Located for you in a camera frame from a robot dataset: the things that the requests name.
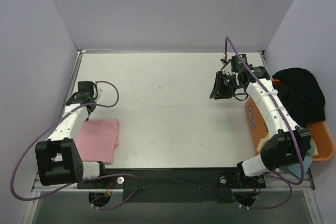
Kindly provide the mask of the pink t shirt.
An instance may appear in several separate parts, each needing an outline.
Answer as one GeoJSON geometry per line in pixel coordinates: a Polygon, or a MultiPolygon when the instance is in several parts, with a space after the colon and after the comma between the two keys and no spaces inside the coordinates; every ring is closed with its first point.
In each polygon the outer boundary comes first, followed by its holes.
{"type": "Polygon", "coordinates": [[[119,146],[119,128],[117,119],[85,121],[76,139],[82,161],[112,164],[114,150],[119,146]]]}

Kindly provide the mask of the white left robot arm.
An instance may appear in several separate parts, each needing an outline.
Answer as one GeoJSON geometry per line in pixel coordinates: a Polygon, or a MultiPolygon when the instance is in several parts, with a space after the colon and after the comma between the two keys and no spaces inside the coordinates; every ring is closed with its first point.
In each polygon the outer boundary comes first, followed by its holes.
{"type": "Polygon", "coordinates": [[[101,171],[101,162],[84,162],[76,147],[76,139],[83,123],[96,108],[100,97],[97,84],[78,83],[78,91],[66,102],[62,122],[46,141],[35,146],[39,179],[51,186],[89,180],[95,188],[103,188],[108,175],[101,171]]]}

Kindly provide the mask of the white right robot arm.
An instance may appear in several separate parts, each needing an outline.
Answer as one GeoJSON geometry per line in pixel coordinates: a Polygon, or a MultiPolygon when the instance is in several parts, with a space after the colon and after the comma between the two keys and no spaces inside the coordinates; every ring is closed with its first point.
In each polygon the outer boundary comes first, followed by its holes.
{"type": "Polygon", "coordinates": [[[216,73],[210,98],[230,99],[237,89],[244,89],[258,108],[268,129],[269,140],[260,153],[242,162],[234,174],[235,183],[248,186],[254,176],[293,164],[301,164],[310,147],[311,133],[301,128],[278,98],[278,91],[264,67],[239,67],[234,74],[216,73]]]}

